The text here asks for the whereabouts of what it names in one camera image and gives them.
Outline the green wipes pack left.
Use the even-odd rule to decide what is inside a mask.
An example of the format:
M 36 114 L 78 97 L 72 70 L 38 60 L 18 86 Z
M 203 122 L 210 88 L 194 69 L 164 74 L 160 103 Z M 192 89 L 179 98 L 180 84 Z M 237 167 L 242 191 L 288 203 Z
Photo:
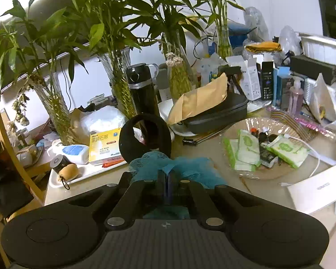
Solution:
M 241 162 L 259 167 L 261 162 L 258 138 L 253 136 L 247 130 L 240 129 L 238 137 L 238 148 L 235 156 Z

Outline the white blue lotion tube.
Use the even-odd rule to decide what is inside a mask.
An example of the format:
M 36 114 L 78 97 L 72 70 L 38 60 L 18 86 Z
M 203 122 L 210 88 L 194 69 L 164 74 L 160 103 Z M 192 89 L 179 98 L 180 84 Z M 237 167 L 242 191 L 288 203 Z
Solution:
M 89 160 L 89 147 L 86 145 L 51 145 L 48 151 L 65 156 L 70 162 L 78 165 L 86 165 Z

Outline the black thermos bottle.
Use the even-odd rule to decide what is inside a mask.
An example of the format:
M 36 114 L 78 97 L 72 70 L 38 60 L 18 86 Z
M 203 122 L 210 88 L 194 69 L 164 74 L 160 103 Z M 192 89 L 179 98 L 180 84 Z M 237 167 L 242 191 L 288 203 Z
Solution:
M 157 64 L 140 63 L 125 69 L 130 94 L 137 114 L 159 116 L 153 81 L 158 74 Z

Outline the clear glass plate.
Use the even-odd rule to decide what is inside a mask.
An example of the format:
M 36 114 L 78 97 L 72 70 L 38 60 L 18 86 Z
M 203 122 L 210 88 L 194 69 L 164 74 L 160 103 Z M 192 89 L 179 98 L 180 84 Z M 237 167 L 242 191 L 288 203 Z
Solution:
M 257 180 L 282 177 L 316 155 L 292 127 L 262 117 L 233 124 L 223 133 L 222 146 L 233 172 Z

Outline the green wet wipes pack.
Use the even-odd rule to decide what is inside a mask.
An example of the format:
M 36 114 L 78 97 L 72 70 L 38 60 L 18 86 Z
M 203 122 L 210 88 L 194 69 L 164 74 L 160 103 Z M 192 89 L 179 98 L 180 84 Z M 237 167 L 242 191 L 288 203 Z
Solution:
M 267 144 L 266 149 L 294 169 L 299 168 L 309 156 L 309 150 L 303 145 L 294 143 L 282 135 L 279 135 L 274 141 Z

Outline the bamboo vase plant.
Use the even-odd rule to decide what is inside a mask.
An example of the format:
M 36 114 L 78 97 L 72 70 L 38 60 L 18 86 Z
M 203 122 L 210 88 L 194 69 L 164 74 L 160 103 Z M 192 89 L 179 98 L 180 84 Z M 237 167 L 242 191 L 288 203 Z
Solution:
M 44 80 L 53 88 L 53 94 L 49 94 L 46 90 L 43 89 L 42 86 L 39 85 L 34 85 L 33 88 L 30 88 L 25 84 L 25 78 L 21 88 L 17 92 L 17 96 L 13 103 L 13 110 L 16 112 L 15 121 L 20 123 L 22 126 L 29 122 L 26 116 L 26 108 L 29 98 L 26 93 L 32 89 L 37 93 L 39 99 L 41 100 L 53 124 L 55 132 L 61 139 L 62 144 L 66 146 L 77 144 L 78 141 L 71 129 L 71 118 L 69 111 L 59 85 L 58 68 L 57 72 L 52 77 L 49 77 L 48 75 L 48 66 L 42 65 L 41 68 Z
M 210 15 L 207 26 L 215 24 L 218 39 L 217 54 L 222 59 L 232 56 L 228 29 L 228 5 L 242 11 L 245 9 L 236 0 L 196 0 L 195 5 L 198 4 L 207 4 L 209 7 Z
M 147 26 L 142 46 L 155 42 L 162 51 L 167 66 L 170 93 L 177 101 L 184 93 L 196 87 L 196 78 L 186 57 L 186 32 L 201 37 L 203 28 L 194 18 L 183 13 L 190 0 L 126 0 L 133 10 L 133 28 Z
M 136 111 L 124 74 L 124 51 L 140 48 L 124 16 L 130 14 L 125 0 L 71 0 L 71 17 L 79 33 L 88 40 L 89 51 L 97 55 L 107 72 L 118 109 L 132 118 Z

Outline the black rectangular box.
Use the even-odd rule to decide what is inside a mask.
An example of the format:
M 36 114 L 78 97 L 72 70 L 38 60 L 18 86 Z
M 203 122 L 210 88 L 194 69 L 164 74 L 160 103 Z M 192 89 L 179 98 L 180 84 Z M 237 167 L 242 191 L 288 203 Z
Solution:
M 290 71 L 307 76 L 313 80 L 317 80 L 319 74 L 322 74 L 327 85 L 331 85 L 336 81 L 336 66 L 313 60 L 304 55 L 292 56 L 290 58 Z

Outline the white power bank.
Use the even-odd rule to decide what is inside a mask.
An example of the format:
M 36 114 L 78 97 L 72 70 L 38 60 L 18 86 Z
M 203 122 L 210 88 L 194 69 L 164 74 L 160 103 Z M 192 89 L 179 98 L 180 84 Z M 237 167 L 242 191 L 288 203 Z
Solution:
M 336 202 L 336 165 L 287 187 L 297 211 L 311 214 Z

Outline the white product carton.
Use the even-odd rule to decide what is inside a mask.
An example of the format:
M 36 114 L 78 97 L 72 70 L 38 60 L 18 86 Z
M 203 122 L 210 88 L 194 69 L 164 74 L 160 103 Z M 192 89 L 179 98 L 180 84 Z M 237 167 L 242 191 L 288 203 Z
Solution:
M 260 99 L 262 94 L 257 72 L 257 59 L 250 58 L 249 60 L 244 60 L 243 57 L 239 55 L 229 56 L 226 58 L 226 61 L 230 66 L 240 66 L 242 75 L 239 84 L 247 99 L 249 101 Z

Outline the middle bamboo vase plant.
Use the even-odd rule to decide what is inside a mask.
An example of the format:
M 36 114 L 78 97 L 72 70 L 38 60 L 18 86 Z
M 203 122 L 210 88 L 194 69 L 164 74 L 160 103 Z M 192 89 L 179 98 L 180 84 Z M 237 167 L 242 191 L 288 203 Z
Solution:
M 71 17 L 79 33 L 88 40 L 89 51 L 97 55 L 107 72 L 118 109 L 132 118 L 136 111 L 124 74 L 124 51 L 140 48 L 124 16 L 130 14 L 125 0 L 71 0 Z

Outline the white food container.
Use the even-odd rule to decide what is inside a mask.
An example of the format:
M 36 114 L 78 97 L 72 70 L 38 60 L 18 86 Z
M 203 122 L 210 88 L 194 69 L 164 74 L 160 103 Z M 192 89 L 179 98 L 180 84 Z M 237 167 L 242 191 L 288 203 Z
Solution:
M 325 36 L 299 34 L 304 56 L 336 66 L 336 39 Z

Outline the teal mesh bath pouf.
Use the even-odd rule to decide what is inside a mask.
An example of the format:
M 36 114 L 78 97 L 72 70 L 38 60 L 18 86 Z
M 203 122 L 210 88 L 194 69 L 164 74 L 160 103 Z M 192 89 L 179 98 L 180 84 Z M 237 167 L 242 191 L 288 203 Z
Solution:
M 169 176 L 175 172 L 178 180 L 199 182 L 206 189 L 225 184 L 226 181 L 217 171 L 214 162 L 206 157 L 170 159 L 159 151 L 145 153 L 141 158 L 134 159 L 129 164 L 133 177 L 131 182 L 140 180 L 156 180 L 160 171 Z M 161 205 L 143 216 L 144 219 L 185 220 L 190 219 L 188 208 L 181 205 Z

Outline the wooden keychain toy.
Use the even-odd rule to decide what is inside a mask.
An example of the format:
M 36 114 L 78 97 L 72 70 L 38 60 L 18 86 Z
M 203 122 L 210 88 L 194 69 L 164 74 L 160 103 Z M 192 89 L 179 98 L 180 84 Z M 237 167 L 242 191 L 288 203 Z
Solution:
M 77 178 L 78 175 L 79 175 L 79 169 L 77 165 L 71 163 L 59 171 L 57 179 L 59 182 L 61 182 L 61 184 L 64 186 L 66 190 L 69 190 L 70 186 L 68 182 Z

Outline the far bamboo vase plant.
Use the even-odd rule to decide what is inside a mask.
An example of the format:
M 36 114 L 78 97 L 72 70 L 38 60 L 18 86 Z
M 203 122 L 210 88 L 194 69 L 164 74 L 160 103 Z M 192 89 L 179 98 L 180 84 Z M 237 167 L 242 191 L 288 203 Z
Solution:
M 207 4 L 209 7 L 210 15 L 207 26 L 215 24 L 218 39 L 217 54 L 222 59 L 232 56 L 228 29 L 228 5 L 242 11 L 245 9 L 236 0 L 196 0 L 195 5 L 198 4 Z

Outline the yellow medicine box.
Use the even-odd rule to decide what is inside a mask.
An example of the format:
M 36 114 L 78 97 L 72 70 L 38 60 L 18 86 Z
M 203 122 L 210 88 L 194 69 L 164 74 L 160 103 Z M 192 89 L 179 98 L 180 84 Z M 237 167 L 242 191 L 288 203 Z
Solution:
M 92 134 L 89 145 L 89 163 L 92 165 L 122 162 L 119 150 L 121 128 Z

